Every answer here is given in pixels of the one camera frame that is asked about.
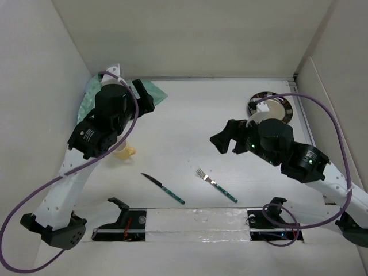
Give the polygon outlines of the fork with green handle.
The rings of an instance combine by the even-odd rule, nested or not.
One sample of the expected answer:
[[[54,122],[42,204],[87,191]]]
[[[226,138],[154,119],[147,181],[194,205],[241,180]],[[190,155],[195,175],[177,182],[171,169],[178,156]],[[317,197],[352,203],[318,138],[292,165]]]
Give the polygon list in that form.
[[[200,177],[205,182],[207,182],[210,185],[212,185],[217,191],[219,191],[221,194],[223,194],[224,196],[226,196],[233,203],[235,203],[235,204],[238,203],[238,199],[236,199],[233,195],[231,195],[224,188],[222,188],[217,182],[215,182],[214,180],[210,179],[210,177],[208,176],[208,174],[204,173],[200,168],[198,168],[196,170],[196,173],[197,173],[198,177]]]

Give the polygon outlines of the green satin cloth placemat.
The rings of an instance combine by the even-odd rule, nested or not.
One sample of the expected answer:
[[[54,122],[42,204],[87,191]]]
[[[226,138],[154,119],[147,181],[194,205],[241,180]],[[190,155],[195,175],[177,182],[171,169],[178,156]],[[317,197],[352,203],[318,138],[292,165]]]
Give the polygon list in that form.
[[[146,91],[153,97],[155,106],[168,97],[164,91],[155,86],[152,82],[146,79],[142,79],[141,81]],[[95,95],[101,91],[101,87],[101,78],[98,75],[89,80],[85,87],[85,95],[78,110],[77,124],[95,107]]]

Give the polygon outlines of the dark rimmed dinner plate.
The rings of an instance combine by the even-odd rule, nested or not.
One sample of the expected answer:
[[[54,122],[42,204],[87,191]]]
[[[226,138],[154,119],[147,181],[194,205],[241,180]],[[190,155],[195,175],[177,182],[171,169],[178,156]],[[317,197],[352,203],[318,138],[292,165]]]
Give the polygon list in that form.
[[[249,116],[252,116],[257,112],[257,108],[252,102],[274,95],[277,95],[277,93],[270,91],[263,91],[253,95],[247,104]],[[291,121],[293,117],[293,108],[286,98],[277,96],[275,98],[268,99],[263,103],[267,105],[269,111],[265,114],[259,115],[257,117],[257,122],[271,118],[280,120],[284,124],[288,124]]]

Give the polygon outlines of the yellow ceramic mug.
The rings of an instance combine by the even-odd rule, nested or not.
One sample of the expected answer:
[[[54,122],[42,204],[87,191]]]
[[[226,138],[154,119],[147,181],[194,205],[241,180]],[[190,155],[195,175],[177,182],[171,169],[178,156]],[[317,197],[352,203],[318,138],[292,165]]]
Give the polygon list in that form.
[[[136,149],[131,147],[126,140],[124,140],[114,151],[115,157],[121,160],[130,159],[136,153]]]

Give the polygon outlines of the knife with green handle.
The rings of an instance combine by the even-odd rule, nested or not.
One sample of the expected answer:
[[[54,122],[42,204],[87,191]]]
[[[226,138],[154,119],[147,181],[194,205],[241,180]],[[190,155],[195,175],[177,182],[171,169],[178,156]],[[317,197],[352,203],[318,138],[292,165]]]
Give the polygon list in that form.
[[[144,177],[146,177],[148,180],[150,180],[152,183],[154,183],[155,185],[157,185],[159,188],[161,188],[166,194],[168,194],[170,197],[172,197],[174,200],[176,200],[177,202],[179,202],[180,204],[184,205],[185,201],[183,199],[181,199],[179,196],[177,196],[175,193],[173,193],[171,190],[169,190],[168,188],[166,188],[165,186],[162,185],[161,182],[159,182],[157,179],[153,178],[152,176],[141,172],[141,175],[143,175]]]

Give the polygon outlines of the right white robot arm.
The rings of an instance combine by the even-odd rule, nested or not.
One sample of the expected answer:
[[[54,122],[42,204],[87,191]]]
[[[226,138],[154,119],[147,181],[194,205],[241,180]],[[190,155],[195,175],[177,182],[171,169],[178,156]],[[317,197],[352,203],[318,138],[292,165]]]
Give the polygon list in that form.
[[[228,151],[231,140],[235,154],[251,152],[281,173],[319,191],[339,206],[333,216],[327,211],[296,207],[275,197],[261,211],[256,229],[302,229],[328,227],[349,242],[367,247],[367,193],[351,182],[349,169],[342,174],[329,157],[316,147],[294,141],[291,126],[270,118],[260,123],[228,120],[225,128],[210,138],[219,153]]]

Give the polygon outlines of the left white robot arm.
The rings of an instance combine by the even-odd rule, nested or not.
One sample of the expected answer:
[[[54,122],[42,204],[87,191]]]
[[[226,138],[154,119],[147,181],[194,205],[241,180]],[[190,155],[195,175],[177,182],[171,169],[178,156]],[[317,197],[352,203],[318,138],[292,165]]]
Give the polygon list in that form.
[[[20,220],[23,227],[38,233],[51,247],[70,250],[86,232],[87,220],[78,217],[74,205],[100,157],[117,143],[129,120],[154,111],[154,99],[140,79],[133,80],[139,98],[114,82],[103,85],[95,95],[94,108],[77,124],[67,144],[60,179],[44,201]]]

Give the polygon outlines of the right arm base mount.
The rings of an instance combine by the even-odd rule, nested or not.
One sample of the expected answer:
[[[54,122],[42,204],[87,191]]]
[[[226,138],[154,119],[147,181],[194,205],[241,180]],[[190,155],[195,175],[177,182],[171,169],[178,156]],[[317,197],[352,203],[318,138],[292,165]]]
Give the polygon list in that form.
[[[274,197],[270,203],[282,206],[286,202],[287,200],[285,198]],[[287,224],[288,226],[291,225],[291,223],[287,223],[281,217],[281,215],[286,214],[286,212],[283,212],[280,207],[270,206],[270,210],[268,210],[268,207],[266,207],[265,210],[271,219],[278,223]],[[269,222],[262,213],[262,207],[247,209],[247,215],[248,218],[246,219],[246,224],[250,228],[250,239],[252,242],[264,241],[272,243],[280,241],[288,243],[295,237],[297,237],[296,241],[304,241],[301,231],[297,234],[296,229],[283,229],[272,222]]]

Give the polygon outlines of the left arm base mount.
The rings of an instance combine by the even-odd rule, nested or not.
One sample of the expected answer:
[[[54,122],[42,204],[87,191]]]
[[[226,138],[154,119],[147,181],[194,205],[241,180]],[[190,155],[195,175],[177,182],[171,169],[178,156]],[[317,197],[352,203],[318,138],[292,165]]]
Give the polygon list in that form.
[[[91,239],[95,242],[144,242],[146,209],[131,209],[116,197],[108,199],[113,207],[118,207],[118,216],[112,223],[94,229]]]

